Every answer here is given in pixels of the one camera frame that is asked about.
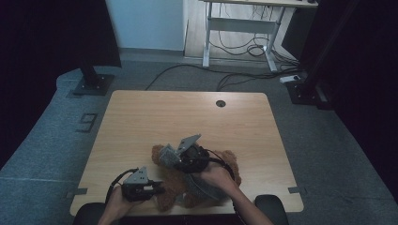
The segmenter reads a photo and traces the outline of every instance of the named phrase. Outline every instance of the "wooden table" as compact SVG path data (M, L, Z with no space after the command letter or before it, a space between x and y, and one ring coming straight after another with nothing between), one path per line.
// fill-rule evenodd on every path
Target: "wooden table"
M271 50L278 34L281 20L284 15L286 7L289 8L316 8L318 4L308 3L307 0L200 0L209 2L207 14L207 30L205 48L203 50L203 67L209 67L210 60L210 31L230 31L230 32L243 32L255 34L270 34L270 39L267 46L264 46L264 53L268 61L271 72L277 72L275 62L271 55ZM215 18L212 17L213 3L227 3L227 4L243 4L243 5L257 5L257 6L273 6L281 7L278 19L276 21L256 21L256 20L238 20L231 18Z
M218 100L224 107L216 105ZM268 99L260 93L115 91L103 117L97 139L70 213L85 203L105 201L107 189L122 172L147 166L148 177L161 180L151 160L155 144L177 148L182 138L202 134L198 143L211 150L231 150L237 156L241 189L254 200L260 194L277 195L287 212L299 212L303 204L295 187L289 161ZM170 215L234 213L230 201L193 209L175 205ZM147 201L131 215L159 215Z

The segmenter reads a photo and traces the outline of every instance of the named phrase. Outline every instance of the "black stand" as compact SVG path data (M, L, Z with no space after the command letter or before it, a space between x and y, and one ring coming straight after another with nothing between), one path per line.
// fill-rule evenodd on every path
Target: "black stand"
M319 110L332 110L329 100L320 85L316 85L313 89L308 89L305 83L288 82L286 87L293 104L314 105Z
M80 58L79 66L83 78L73 91L73 95L105 96L115 75L97 74L93 66L89 65L83 58Z

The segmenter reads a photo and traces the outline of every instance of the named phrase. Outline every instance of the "brown teddy bear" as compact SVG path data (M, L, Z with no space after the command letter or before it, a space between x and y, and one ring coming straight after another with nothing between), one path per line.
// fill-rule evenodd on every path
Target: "brown teddy bear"
M161 158L164 158L164 150L163 145L155 145L152 148L152 161L162 167L165 172L163 182L161 184L161 186L164 187L165 192L157 195L157 202L160 211L164 212L171 209L178 196L183 196L182 202L187 208L192 208L207 199L221 200L226 197L220 189L204 184L204 181L197 180L200 178L178 171L170 165L166 165L167 163L164 163L164 160L161 160ZM241 178L238 172L237 158L234 153L229 150L213 152L229 165L235 176L235 182L240 185ZM198 189L198 185L195 183L201 182L202 184L199 184L199 186L205 187Z

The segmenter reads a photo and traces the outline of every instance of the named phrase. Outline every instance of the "metal bracket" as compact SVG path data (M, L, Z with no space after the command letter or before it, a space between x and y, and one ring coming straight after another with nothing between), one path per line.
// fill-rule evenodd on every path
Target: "metal bracket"
M142 167L137 172L129 176L124 182L124 185L146 185L148 184L148 175L146 167Z
M196 143L196 141L198 141L198 139L200 139L201 136L202 136L201 134L196 134L196 135L190 136L188 138L182 139L177 150L178 151L187 150L194 143Z

